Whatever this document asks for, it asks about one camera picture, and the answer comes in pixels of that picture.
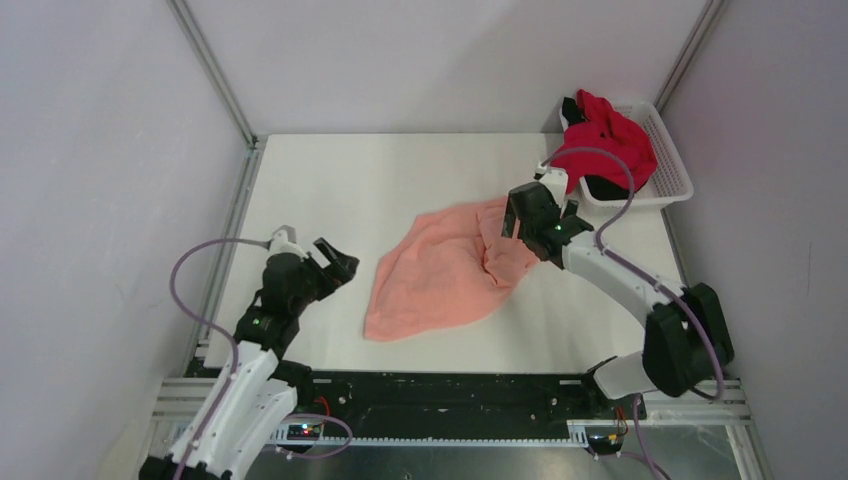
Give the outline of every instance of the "white laundry basket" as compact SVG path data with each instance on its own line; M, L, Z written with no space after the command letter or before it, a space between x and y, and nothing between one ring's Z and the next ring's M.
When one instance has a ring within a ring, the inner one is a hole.
M657 170L651 175L645 186L636 192L630 208L632 210L660 210L671 203L691 198L695 192L692 181L689 180L689 174L683 167L680 154L677 153L677 148L674 147L671 136L669 136L657 109L648 102L613 103L613 108L638 123L645 130L648 138L651 139L651 145L653 145L654 153L657 156ZM562 128L567 128L568 125L562 115L560 115L560 119L563 122ZM580 197L582 199L580 202L581 209L585 209L586 213L593 215L615 213L624 206L625 202L624 200L598 200L589 191L585 178L580 179Z

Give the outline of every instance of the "cloth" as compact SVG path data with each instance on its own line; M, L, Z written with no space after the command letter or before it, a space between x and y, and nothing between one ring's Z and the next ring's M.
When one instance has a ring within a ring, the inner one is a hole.
M636 122L616 112L610 103L586 90L577 92L577 107L586 118L579 120L569 102L563 103L563 114L569 121L564 142L557 152L573 147L595 147L618 156L630 168L636 189L642 188L657 169L657 157L651 139ZM574 153L552 162L568 173L566 192L571 193L585 175L597 175L627 189L627 175L612 159L595 153Z
M391 341L494 312L538 263L501 237L506 197L420 215L377 265L365 338Z

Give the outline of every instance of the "red garment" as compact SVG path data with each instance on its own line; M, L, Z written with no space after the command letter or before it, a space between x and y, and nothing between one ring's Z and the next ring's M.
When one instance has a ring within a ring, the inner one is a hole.
M613 110L605 99L586 90L577 92L577 106L586 121L565 129L565 142L560 152L573 147L595 147L618 156L630 167L636 189L651 178L657 169L657 157L651 140L636 122ZM551 165L568 173L566 192L571 193L584 175L601 176L625 190L627 175L610 158L596 153L572 153L554 160Z

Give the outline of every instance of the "pink cloth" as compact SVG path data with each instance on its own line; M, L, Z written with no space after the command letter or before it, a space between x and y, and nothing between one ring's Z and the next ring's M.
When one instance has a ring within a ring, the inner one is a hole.
M501 237L506 197L420 215L377 265L365 338L398 340L494 312L538 262Z

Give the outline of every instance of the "wall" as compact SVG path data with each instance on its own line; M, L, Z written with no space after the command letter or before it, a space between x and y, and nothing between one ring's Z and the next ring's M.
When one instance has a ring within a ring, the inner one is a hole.
M706 2L189 3L259 133L537 133L581 87L653 101Z
M184 353L170 267L245 148L161 0L3 2L0 71L0 471L89 480Z
M848 471L846 19L838 0L731 2L664 113L695 183L675 234L722 296L779 479Z

